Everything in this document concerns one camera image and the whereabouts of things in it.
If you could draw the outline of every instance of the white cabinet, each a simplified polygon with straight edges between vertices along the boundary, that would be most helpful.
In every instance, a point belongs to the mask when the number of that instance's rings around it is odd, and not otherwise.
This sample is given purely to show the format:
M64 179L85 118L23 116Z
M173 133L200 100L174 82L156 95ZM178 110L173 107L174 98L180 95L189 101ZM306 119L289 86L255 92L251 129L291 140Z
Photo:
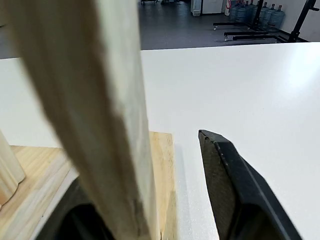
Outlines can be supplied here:
M223 0L202 0L202 14L221 13Z

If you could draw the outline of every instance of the white table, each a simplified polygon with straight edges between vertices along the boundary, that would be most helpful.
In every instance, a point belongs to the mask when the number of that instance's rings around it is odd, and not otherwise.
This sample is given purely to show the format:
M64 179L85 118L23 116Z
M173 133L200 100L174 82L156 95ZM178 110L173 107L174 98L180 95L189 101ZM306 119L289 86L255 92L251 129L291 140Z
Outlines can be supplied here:
M320 43L141 55L149 129L174 135L180 239L219 239L199 129L232 141L269 183L301 236L320 239ZM59 146L19 59L0 60L0 74L0 128L8 142Z

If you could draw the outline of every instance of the wooden board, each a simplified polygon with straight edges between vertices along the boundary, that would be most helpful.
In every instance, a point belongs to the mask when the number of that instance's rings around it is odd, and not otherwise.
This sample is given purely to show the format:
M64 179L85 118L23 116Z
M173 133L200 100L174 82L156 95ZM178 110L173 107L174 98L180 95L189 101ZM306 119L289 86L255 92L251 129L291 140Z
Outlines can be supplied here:
M71 164L60 148L11 148L26 177L0 210L0 239L27 240L65 179Z
M177 240L173 138L169 133L160 132L150 132L149 136L160 237L162 240ZM0 239L28 240L67 175L70 163L60 148L11 148L25 169L27 177L0 211ZM31 210L28 209L30 204L33 206Z
M177 240L176 162L172 135L150 132L160 239Z
M114 238L160 239L137 2L4 3L46 116Z

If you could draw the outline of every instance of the black metal stand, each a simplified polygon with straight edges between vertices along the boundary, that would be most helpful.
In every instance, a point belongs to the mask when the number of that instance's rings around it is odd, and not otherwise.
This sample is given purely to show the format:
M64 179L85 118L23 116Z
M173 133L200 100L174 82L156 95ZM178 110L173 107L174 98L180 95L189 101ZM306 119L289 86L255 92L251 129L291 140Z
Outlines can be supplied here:
M301 240L266 180L235 146L206 130L198 137L220 240Z
M309 10L312 10L312 11L319 11L319 8L316 8L315 7L315 4L316 4L316 1L317 0L307 0L304 4L304 7L302 9L302 12L298 18L298 21L296 22L296 25L293 29L293 31L291 32L290 34L290 37L288 39L288 43L295 43L297 42L297 39L299 37L299 34L300 34L300 29L302 27L302 24L304 23L306 17L307 17L307 14L309 12Z
M233 37L233 40L275 39L278 43L296 43L299 38L300 29L301 29L301 27L307 17L309 10L319 11L319 8L315 7L316 1L317 0L306 0L304 7L302 9L302 12L301 12L301 14L295 24L295 27L294 27L293 31L291 32L288 39L285 39L284 37L282 37L280 35L271 35L271 34L266 34L266 35L262 34L262 35L256 35L256 36L252 36L250 34L246 34L244 36L236 36L237 34L235 34L235 36Z
M248 28L252 30L260 30L258 27L259 24L259 17L260 17L260 12L263 6L264 0L260 0L258 4L258 8L256 10L255 17L253 19L253 22L251 24L246 23L246 22L214 22L213 23L213 30L216 30L218 26L247 26Z

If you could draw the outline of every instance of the floor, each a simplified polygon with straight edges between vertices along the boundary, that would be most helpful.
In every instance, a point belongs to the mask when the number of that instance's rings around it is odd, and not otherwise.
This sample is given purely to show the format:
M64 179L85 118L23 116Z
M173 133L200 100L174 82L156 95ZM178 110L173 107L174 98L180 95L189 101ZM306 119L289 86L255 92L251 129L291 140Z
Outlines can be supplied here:
M188 0L169 4L138 3L140 40L142 50L201 48L231 45L274 43L273 39L239 40L225 42L224 32L242 32L246 27L219 26L213 31L213 22L227 22L224 14L194 17ZM0 59L16 58L8 36L8 27L0 27Z

